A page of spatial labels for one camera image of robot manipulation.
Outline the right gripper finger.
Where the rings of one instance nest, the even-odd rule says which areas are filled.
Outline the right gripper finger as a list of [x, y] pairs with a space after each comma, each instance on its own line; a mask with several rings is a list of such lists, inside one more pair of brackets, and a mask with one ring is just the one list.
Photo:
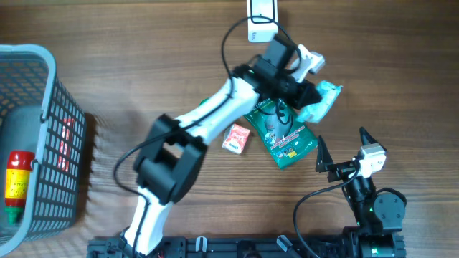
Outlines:
[[362, 147], [360, 151], [362, 153], [386, 153], [387, 149], [381, 145], [370, 133], [364, 128], [359, 129]]
[[318, 136], [317, 151], [316, 172], [330, 171], [334, 165], [334, 161], [321, 135]]

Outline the light blue wipes packet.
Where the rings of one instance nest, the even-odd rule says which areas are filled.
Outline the light blue wipes packet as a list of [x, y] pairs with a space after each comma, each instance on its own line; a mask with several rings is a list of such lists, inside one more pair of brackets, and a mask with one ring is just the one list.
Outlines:
[[335, 85], [329, 81], [319, 82], [316, 89], [322, 97], [321, 101], [304, 107], [295, 120], [301, 123], [320, 123], [338, 98], [342, 88], [342, 85]]

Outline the green 3M gloves packet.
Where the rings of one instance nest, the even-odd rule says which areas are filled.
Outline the green 3M gloves packet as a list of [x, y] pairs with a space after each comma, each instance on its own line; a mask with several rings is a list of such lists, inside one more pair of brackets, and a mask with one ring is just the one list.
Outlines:
[[259, 102], [245, 115], [280, 169], [301, 160], [318, 145], [313, 132], [296, 118], [292, 107], [271, 99]]

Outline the small red white packet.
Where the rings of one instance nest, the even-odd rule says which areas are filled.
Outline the small red white packet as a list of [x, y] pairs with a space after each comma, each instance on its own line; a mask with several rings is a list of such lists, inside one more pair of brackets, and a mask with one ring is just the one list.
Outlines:
[[241, 154], [249, 138], [250, 130], [233, 123], [224, 132], [222, 147], [237, 155]]

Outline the red yellow sauce bottle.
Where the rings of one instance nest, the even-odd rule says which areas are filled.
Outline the red yellow sauce bottle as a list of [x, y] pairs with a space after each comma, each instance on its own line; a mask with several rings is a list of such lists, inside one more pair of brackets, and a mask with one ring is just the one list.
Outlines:
[[24, 212], [29, 176], [32, 172], [32, 161], [35, 154], [27, 150], [13, 150], [6, 164], [5, 212], [9, 225], [15, 225]]

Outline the green lid Knorr jar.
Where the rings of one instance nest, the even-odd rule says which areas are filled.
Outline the green lid Knorr jar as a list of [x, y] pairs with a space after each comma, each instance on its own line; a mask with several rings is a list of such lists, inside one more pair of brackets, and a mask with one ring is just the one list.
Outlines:
[[198, 105], [198, 106], [201, 106], [201, 105], [203, 105], [203, 104], [204, 104], [206, 101], [208, 101], [208, 99], [209, 99], [209, 98], [203, 99], [203, 100], [202, 100], [202, 101], [199, 103], [199, 105]]

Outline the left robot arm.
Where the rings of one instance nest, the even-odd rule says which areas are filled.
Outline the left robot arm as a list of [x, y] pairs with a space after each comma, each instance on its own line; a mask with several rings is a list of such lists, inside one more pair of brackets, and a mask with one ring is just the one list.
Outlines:
[[306, 75], [324, 64], [321, 54], [277, 34], [254, 65], [231, 70], [206, 102], [177, 118], [161, 115], [134, 148], [138, 204], [123, 234], [126, 254], [147, 257], [160, 244], [169, 211], [196, 181], [209, 144], [236, 119], [267, 98], [295, 109], [319, 102], [321, 96]]

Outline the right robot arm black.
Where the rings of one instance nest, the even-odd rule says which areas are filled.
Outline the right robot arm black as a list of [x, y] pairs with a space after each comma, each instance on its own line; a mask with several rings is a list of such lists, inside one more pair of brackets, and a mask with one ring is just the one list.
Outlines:
[[350, 161], [334, 163], [322, 137], [318, 137], [316, 170], [327, 172], [328, 181], [340, 181], [356, 226], [345, 227], [338, 236], [328, 236], [319, 252], [323, 257], [406, 257], [402, 220], [407, 199], [393, 188], [377, 189], [373, 174], [381, 171], [387, 149], [361, 127], [362, 146]]

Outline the white barcode scanner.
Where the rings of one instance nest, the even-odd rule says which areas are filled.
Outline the white barcode scanner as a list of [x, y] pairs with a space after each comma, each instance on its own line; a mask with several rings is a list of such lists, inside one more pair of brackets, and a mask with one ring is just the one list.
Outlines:
[[278, 32], [277, 0], [247, 0], [248, 40], [252, 43], [269, 42]]

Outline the grey plastic mesh basket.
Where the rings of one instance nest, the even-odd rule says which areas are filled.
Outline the grey plastic mesh basket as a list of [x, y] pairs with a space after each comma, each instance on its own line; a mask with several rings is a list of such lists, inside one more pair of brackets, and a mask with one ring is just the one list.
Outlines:
[[35, 154], [24, 211], [1, 211], [1, 255], [53, 237], [76, 221], [87, 120], [57, 76], [57, 63], [35, 44], [1, 46], [1, 173], [12, 151]]

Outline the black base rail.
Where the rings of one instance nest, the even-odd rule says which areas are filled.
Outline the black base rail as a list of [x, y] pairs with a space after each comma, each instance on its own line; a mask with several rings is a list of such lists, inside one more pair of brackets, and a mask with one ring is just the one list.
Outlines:
[[[306, 243], [320, 257], [345, 258], [406, 258], [404, 237], [354, 236], [339, 234], [310, 236]], [[130, 257], [131, 248], [119, 238], [96, 239], [89, 241], [87, 256], [92, 258]], [[164, 258], [244, 258], [244, 257], [310, 257], [298, 239], [285, 235], [276, 238], [215, 239], [204, 236], [196, 239], [185, 237], [164, 237], [160, 244], [148, 255]]]

